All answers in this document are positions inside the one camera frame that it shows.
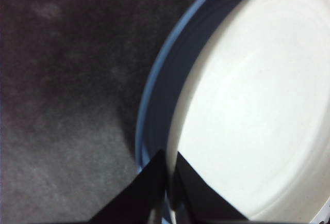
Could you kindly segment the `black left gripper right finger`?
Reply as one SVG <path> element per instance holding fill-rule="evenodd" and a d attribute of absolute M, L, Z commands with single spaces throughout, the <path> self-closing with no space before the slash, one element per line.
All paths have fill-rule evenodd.
<path fill-rule="evenodd" d="M 177 154 L 170 198 L 174 223 L 248 223 L 248 218 L 216 193 Z"/>

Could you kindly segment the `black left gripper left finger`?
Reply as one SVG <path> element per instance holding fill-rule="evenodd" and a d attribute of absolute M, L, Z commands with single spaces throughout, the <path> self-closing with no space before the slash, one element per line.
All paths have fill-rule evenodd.
<path fill-rule="evenodd" d="M 165 189 L 166 159 L 160 150 L 88 223 L 161 223 Z"/>

